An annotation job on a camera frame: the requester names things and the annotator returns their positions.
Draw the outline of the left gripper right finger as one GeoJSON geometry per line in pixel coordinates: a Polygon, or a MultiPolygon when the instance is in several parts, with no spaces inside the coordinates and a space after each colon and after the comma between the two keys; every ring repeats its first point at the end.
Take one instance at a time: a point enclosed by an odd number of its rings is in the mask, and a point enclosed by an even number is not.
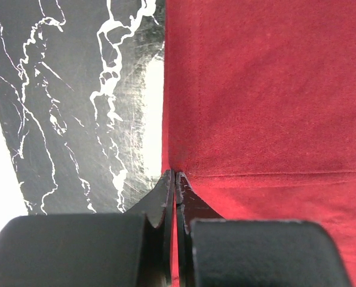
{"type": "Polygon", "coordinates": [[[183,172],[176,173],[175,191],[180,286],[194,286],[190,223],[194,219],[221,219],[222,216],[194,192],[183,172]]]}

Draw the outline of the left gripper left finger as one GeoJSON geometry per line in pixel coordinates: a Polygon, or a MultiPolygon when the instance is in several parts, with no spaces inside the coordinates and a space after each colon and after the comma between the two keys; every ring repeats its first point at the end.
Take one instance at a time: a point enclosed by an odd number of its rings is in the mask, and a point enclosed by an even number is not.
{"type": "Polygon", "coordinates": [[[143,215],[143,243],[137,286],[172,285],[175,172],[166,170],[150,192],[127,213],[143,215]]]}

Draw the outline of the dark red t shirt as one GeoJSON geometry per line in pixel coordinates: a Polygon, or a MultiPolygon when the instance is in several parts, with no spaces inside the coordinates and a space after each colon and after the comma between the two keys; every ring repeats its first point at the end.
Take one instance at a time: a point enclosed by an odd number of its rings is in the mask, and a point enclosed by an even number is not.
{"type": "Polygon", "coordinates": [[[356,1],[167,1],[162,168],[226,218],[306,219],[356,286],[356,1]]]}

